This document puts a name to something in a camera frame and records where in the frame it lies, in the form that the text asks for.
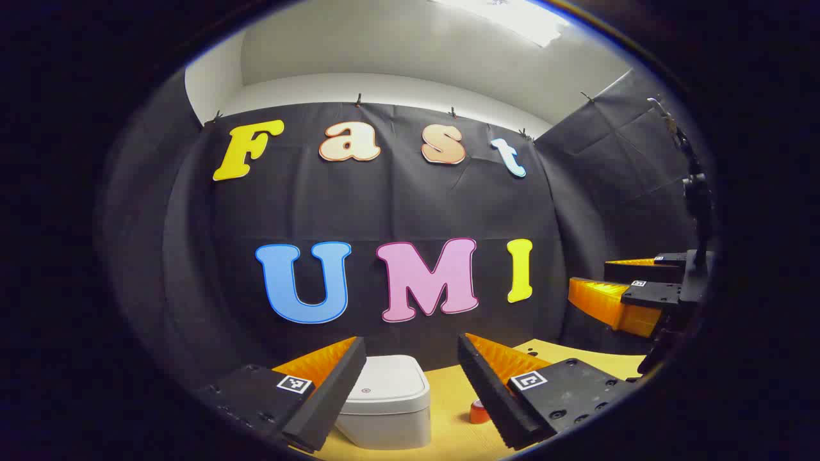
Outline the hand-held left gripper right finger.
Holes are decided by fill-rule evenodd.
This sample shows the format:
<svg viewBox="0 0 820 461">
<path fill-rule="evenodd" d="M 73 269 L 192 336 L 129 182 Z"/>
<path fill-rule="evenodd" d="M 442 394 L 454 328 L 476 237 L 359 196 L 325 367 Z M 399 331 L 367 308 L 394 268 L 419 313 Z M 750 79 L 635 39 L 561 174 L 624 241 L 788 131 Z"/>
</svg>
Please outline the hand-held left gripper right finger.
<svg viewBox="0 0 820 461">
<path fill-rule="evenodd" d="M 546 362 L 469 333 L 459 335 L 457 356 L 502 441 L 515 450 L 585 423 L 637 386 L 577 358 Z"/>
</svg>

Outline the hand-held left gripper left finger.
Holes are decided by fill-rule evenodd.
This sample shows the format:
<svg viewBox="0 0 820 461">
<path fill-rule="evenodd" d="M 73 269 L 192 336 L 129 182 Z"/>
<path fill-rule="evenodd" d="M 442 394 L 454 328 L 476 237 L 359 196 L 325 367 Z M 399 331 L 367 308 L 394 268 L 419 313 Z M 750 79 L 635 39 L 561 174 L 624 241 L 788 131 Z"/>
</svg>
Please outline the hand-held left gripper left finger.
<svg viewBox="0 0 820 461">
<path fill-rule="evenodd" d="M 354 336 L 274 368 L 244 364 L 193 395 L 256 441 L 314 453 L 324 446 L 365 362 L 365 341 Z"/>
</svg>

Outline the black backdrop cloth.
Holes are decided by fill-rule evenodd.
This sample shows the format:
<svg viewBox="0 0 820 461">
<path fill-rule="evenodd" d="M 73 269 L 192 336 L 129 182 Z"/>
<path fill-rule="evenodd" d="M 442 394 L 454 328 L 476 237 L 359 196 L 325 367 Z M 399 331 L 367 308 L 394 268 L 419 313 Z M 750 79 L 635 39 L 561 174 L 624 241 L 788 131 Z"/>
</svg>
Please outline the black backdrop cloth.
<svg viewBox="0 0 820 461">
<path fill-rule="evenodd" d="M 461 332 L 645 354 L 566 300 L 695 248 L 685 157 L 633 71 L 536 142 L 379 103 L 194 120 L 181 76 L 112 148 L 95 246 L 141 344 L 199 387 L 351 336 L 424 369 Z"/>
</svg>

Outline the ceiling light panel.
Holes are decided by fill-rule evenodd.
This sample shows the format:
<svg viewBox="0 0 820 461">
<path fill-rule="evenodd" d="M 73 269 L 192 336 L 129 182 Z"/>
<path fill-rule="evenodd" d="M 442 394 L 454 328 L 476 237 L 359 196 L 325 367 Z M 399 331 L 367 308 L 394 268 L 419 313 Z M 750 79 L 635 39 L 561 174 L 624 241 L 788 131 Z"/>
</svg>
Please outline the ceiling light panel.
<svg viewBox="0 0 820 461">
<path fill-rule="evenodd" d="M 570 23 L 529 0 L 430 0 L 458 8 L 501 28 L 511 30 L 540 47 L 547 47 L 562 35 Z"/>
</svg>

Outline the white desktop garbage bin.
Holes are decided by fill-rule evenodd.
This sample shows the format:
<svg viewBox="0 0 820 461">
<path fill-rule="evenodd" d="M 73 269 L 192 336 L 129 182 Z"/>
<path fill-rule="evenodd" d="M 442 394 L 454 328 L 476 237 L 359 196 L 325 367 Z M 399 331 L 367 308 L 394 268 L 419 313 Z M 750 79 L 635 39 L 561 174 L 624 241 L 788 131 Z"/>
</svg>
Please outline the white desktop garbage bin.
<svg viewBox="0 0 820 461">
<path fill-rule="evenodd" d="M 336 420 L 355 446 L 418 449 L 431 443 L 431 387 L 421 366 L 404 354 L 369 356 Z"/>
</svg>

